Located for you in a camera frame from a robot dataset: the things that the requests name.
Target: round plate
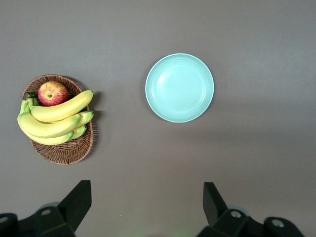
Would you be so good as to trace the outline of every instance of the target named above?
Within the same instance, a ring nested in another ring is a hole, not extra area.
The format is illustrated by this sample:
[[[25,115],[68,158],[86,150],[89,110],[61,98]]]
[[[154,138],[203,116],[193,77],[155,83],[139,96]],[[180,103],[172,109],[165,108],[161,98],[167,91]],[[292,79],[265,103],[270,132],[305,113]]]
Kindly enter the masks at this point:
[[[196,119],[210,105],[214,81],[198,58],[176,53],[160,59],[150,70],[145,93],[152,110],[170,122]]]

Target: banana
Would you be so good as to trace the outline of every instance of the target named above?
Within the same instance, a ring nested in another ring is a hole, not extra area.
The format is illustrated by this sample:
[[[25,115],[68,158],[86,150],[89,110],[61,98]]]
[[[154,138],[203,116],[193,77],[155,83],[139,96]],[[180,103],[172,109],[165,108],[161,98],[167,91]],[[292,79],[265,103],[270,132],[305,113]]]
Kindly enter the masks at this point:
[[[74,132],[74,136],[71,138],[71,140],[74,140],[76,138],[81,137],[85,131],[87,130],[87,127],[85,125],[80,126],[80,127],[76,127],[73,132]]]
[[[81,115],[76,114],[56,123],[42,123],[31,114],[29,105],[33,103],[33,100],[28,99],[27,103],[28,105],[25,106],[25,102],[22,102],[21,110],[22,107],[25,107],[25,109],[18,116],[18,124],[22,130],[38,138],[53,138],[65,135],[76,128],[81,120]]]
[[[27,135],[33,141],[40,143],[40,144],[43,144],[43,145],[48,145],[48,146],[59,145],[59,144],[68,142],[70,139],[73,138],[73,136],[75,134],[73,131],[71,131],[71,132],[66,133],[65,135],[62,135],[59,137],[39,138],[39,137],[31,135],[30,133],[28,133],[27,131],[24,131],[23,129],[21,129],[21,130],[25,133],[25,135]]]
[[[20,110],[20,114],[19,116],[24,113],[26,107],[28,106],[28,102],[27,101],[22,101],[21,104],[21,110]],[[25,131],[23,128],[21,128],[21,130],[25,133],[25,135],[27,135],[30,139],[32,139],[33,141],[43,144],[43,145],[59,145],[62,144],[64,142],[68,142],[73,136],[74,136],[74,132],[71,131],[69,133],[66,133],[63,136],[60,137],[54,137],[54,138],[39,138],[36,136],[31,135],[30,133],[28,133],[27,131]]]
[[[80,112],[80,113],[78,113],[78,115],[81,115],[81,120],[80,120],[79,124],[77,125],[77,127],[81,127],[92,120],[94,113],[92,110],[89,110],[89,111]],[[58,122],[58,121],[44,122],[44,123],[56,123],[56,122]]]
[[[74,98],[55,106],[36,106],[33,101],[29,102],[32,115],[41,122],[60,121],[75,115],[84,109],[92,100],[93,91],[86,90]]]

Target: fruit basket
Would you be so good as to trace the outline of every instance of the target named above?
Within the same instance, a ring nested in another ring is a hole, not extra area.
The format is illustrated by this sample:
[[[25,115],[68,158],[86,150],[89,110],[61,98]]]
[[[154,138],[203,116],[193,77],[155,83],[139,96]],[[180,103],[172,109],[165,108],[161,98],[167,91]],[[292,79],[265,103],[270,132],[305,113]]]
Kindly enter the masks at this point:
[[[82,92],[82,89],[70,78],[60,75],[48,74],[42,75],[32,80],[24,89],[22,99],[30,92],[37,92],[39,87],[48,81],[62,83],[69,93],[68,99],[73,98]],[[55,164],[69,165],[83,160],[89,154],[93,144],[93,126],[92,122],[86,124],[86,132],[79,138],[70,140],[60,145],[43,145],[30,139],[30,142],[36,152],[45,160]]]

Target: wicker basket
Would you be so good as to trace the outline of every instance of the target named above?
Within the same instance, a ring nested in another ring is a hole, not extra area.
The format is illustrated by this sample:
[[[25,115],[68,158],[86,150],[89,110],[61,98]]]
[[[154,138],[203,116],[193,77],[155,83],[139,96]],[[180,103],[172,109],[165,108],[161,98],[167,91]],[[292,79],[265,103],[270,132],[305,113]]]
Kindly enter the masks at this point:
[[[29,92],[37,92],[39,87],[48,81],[57,81],[62,83],[69,92],[69,99],[78,95],[82,90],[79,86],[72,81],[71,79],[54,74],[43,75],[35,78],[31,81],[23,91],[22,98],[25,98],[26,94]],[[89,107],[87,106],[83,111],[88,111]],[[93,127],[92,122],[86,124],[87,130],[81,137],[70,140],[66,143],[47,146],[40,143],[37,143],[30,139],[32,146],[36,152],[42,156],[45,160],[48,160],[55,164],[74,164],[82,159],[84,159],[90,152],[93,144]]]

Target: apple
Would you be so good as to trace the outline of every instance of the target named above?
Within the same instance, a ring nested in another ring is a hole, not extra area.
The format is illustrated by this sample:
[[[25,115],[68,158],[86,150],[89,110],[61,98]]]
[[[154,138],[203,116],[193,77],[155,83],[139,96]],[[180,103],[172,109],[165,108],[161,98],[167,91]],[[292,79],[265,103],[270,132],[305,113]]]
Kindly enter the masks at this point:
[[[62,83],[48,81],[40,86],[38,97],[45,106],[59,105],[68,99],[68,90]]]

